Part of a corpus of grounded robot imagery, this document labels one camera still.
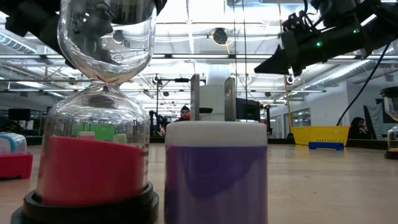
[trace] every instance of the woman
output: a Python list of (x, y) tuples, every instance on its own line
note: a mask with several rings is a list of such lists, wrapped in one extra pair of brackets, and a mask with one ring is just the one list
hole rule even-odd
[(351, 122), (349, 128), (348, 138), (349, 139), (372, 139), (369, 134), (368, 128), (365, 126), (365, 120), (363, 118), (356, 117)]

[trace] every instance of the hourglass neck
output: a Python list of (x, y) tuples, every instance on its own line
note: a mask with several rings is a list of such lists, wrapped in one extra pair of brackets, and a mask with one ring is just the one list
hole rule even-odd
[(104, 88), (105, 86), (112, 89), (119, 89), (121, 84), (118, 83), (105, 83), (101, 80), (91, 80), (91, 83), (88, 88), (90, 89), (99, 89)]

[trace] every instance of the wooden table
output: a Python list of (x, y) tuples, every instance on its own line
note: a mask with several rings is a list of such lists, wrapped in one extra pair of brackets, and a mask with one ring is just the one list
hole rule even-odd
[[(31, 179), (0, 181), (0, 224), (35, 189), (40, 147), (34, 154)], [(384, 151), (347, 149), (308, 150), (306, 146), (269, 146), (270, 224), (395, 223), (398, 215), (398, 162)], [(151, 144), (149, 180), (160, 195), (163, 223), (164, 145)]]

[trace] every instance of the yellow basket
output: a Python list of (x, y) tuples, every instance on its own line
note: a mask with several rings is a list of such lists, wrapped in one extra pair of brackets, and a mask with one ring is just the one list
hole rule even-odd
[(349, 126), (308, 126), (294, 127), (292, 129), (296, 144), (342, 142), (346, 146)]

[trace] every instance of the red container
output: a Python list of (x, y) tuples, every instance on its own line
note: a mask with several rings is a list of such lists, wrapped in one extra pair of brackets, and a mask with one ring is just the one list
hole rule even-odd
[(51, 136), (40, 159), (37, 193), (47, 205), (90, 205), (138, 195), (145, 150), (106, 141)]
[(33, 155), (0, 154), (0, 177), (20, 177), (27, 179), (32, 172)]

